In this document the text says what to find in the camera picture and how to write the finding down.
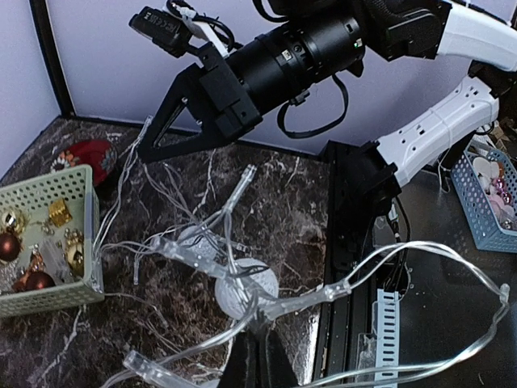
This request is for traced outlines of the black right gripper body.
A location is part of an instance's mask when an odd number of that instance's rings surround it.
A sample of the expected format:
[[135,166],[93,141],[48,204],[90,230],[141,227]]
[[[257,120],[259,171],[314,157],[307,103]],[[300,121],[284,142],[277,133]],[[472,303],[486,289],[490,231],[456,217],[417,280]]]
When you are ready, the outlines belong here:
[[287,137],[305,139],[338,124],[339,116],[317,129],[289,132],[284,120],[291,106],[301,105],[309,88],[332,78],[348,100],[337,74],[363,72],[363,34],[350,15],[315,15],[292,20],[254,38],[227,59],[205,64],[200,82],[212,106],[202,120],[205,141],[235,141],[278,110],[277,125]]

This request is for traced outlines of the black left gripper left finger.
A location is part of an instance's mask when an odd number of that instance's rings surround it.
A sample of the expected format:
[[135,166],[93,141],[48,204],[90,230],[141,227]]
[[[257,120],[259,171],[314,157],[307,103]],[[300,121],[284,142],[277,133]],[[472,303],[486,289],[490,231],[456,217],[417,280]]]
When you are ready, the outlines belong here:
[[239,333],[218,388],[255,388],[258,379],[258,345],[251,333]]

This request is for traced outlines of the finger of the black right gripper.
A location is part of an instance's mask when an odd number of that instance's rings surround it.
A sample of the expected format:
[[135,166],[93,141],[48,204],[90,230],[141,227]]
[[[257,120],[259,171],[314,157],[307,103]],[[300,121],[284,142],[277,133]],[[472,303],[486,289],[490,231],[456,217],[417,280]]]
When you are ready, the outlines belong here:
[[159,145],[167,131],[167,127],[161,126],[156,120],[153,120],[146,129],[137,150],[139,158],[144,163],[160,162],[178,156],[213,150],[230,143],[230,140],[217,129],[203,126],[200,133],[185,137],[180,142]]
[[156,120],[169,130],[179,114],[187,109],[194,119],[204,122],[206,98],[200,83],[200,78],[204,74],[204,68],[197,64],[190,65],[179,73],[152,121]]

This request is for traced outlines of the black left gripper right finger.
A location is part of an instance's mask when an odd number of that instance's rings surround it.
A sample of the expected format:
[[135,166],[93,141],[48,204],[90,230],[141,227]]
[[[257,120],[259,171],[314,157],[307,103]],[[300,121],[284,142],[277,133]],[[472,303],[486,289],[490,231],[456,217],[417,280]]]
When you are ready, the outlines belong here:
[[276,331],[268,331],[264,337],[264,386],[301,387]]

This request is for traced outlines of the white woven light ball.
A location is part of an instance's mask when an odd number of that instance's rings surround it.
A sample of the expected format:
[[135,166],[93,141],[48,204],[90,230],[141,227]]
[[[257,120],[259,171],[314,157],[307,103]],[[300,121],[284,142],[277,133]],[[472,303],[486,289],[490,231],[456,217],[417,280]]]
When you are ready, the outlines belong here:
[[264,306],[279,296],[279,281],[275,273],[262,261],[243,258],[236,261],[237,270],[247,276],[239,280],[217,279],[215,298],[221,310],[230,318],[239,320],[244,315],[254,293],[258,304]]
[[197,231],[196,226],[188,226],[178,237],[179,245],[197,255],[214,260],[218,253],[217,239],[213,232]]

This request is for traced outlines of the clear battery box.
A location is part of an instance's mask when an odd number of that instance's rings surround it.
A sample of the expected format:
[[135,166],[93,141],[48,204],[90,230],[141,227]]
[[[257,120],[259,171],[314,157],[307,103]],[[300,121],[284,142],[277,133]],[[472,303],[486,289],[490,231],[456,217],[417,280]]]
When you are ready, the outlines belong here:
[[46,272],[55,282],[65,283],[69,275],[69,266],[63,250],[52,239],[47,238],[40,244],[40,253]]

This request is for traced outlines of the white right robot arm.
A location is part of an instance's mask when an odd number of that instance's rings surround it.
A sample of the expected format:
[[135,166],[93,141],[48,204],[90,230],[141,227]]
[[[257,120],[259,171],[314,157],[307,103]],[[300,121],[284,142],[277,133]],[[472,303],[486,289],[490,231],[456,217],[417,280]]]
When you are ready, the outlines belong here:
[[130,27],[192,55],[146,125],[142,162],[235,142],[314,157],[351,148],[344,207],[368,220],[429,162],[459,154],[511,97],[516,31],[466,1],[257,1],[247,44],[183,1]]

